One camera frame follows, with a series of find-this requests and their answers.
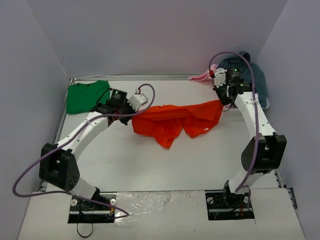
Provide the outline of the orange t-shirt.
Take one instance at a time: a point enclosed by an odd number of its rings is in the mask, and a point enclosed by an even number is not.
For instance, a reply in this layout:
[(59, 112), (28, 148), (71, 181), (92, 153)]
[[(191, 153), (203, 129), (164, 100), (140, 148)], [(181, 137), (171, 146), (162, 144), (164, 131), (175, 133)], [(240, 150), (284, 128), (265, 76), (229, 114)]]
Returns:
[(152, 137), (165, 149), (170, 149), (181, 131), (190, 138), (206, 134), (220, 121), (223, 105), (219, 100), (193, 105), (156, 105), (131, 120), (133, 131)]

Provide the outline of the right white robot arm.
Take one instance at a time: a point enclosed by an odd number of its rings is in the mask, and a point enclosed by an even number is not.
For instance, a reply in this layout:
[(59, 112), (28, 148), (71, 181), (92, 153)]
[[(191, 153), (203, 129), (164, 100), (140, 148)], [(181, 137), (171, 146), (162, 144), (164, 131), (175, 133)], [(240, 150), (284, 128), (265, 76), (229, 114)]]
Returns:
[(246, 124), (250, 140), (241, 153), (241, 167), (228, 180), (222, 202), (229, 207), (250, 191), (261, 177), (279, 168), (287, 139), (271, 126), (259, 102), (253, 83), (246, 83), (237, 68), (217, 68), (213, 73), (213, 89), (223, 106), (236, 107)]

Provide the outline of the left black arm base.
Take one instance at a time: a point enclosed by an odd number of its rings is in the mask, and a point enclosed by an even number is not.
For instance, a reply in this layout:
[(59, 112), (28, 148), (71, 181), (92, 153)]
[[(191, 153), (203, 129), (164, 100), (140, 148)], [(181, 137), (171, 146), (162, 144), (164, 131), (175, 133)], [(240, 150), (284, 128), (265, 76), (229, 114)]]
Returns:
[(68, 224), (109, 224), (115, 221), (115, 209), (72, 196)]

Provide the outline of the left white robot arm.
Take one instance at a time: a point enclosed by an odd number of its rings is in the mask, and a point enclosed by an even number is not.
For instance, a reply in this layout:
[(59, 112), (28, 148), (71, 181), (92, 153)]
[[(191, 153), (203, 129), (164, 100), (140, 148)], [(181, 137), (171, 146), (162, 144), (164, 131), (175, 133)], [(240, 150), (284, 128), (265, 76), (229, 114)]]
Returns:
[(126, 92), (112, 90), (111, 98), (104, 103), (96, 103), (72, 133), (56, 144), (45, 144), (41, 149), (40, 179), (65, 192), (82, 197), (82, 203), (89, 209), (97, 208), (103, 200), (100, 189), (81, 178), (78, 158), (98, 134), (118, 119), (103, 115), (135, 114), (143, 105), (138, 101), (138, 96), (133, 94), (127, 98)]

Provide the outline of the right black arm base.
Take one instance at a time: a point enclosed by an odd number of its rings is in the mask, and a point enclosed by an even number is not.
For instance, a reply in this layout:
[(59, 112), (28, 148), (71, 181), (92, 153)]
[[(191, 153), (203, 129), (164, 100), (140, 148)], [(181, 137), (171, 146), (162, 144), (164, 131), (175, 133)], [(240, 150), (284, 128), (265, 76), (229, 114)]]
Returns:
[(222, 190), (206, 191), (205, 200), (209, 221), (253, 220), (255, 218), (248, 193), (226, 196)]

